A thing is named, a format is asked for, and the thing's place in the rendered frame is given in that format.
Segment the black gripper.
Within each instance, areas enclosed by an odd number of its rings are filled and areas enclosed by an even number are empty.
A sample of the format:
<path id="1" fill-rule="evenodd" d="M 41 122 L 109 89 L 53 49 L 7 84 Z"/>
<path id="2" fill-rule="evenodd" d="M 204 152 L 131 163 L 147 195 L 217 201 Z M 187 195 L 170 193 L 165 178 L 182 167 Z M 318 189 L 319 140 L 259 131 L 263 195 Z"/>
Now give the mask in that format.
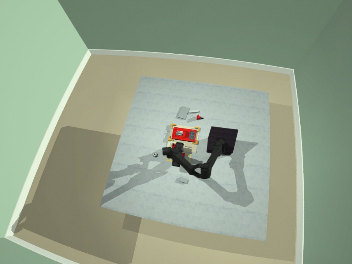
<path id="1" fill-rule="evenodd" d="M 175 145 L 175 146 L 183 147 L 184 144 L 183 144 L 183 143 L 180 143 L 180 142 L 176 142 L 176 145 Z M 172 166 L 180 167 L 180 164 L 179 164 L 179 163 L 176 163 L 176 162 L 174 162 L 174 161 L 172 161 Z"/>

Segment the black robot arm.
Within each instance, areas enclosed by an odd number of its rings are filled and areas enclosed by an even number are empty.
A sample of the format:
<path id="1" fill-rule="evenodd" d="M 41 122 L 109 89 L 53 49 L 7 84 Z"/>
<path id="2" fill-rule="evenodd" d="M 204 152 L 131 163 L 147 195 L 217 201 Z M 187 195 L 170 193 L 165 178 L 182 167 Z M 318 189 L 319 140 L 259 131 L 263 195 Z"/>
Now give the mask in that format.
<path id="1" fill-rule="evenodd" d="M 182 155 L 183 147 L 175 146 L 174 148 L 165 147 L 162 148 L 163 156 L 171 158 L 174 162 L 179 163 L 182 167 L 193 176 L 202 179 L 208 179 L 211 176 L 212 167 L 214 166 L 217 158 L 225 152 L 225 139 L 217 138 L 215 144 L 211 148 L 211 155 L 206 163 L 199 163 L 192 165 Z M 195 171 L 196 168 L 201 168 L 201 174 Z"/>

